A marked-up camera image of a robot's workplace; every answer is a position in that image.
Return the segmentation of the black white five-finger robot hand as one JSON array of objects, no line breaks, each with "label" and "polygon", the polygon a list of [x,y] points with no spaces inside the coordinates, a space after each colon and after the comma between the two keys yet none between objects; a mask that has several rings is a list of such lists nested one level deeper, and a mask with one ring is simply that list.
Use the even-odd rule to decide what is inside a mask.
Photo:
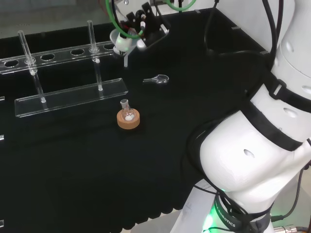
[{"label": "black white five-finger robot hand", "polygon": [[115,21],[117,37],[113,40],[115,55],[125,57],[132,48],[145,51],[165,38],[170,26],[162,15],[153,13],[150,3],[144,3],[136,12],[130,12],[120,21],[116,13],[116,4],[111,2],[111,11]]}]

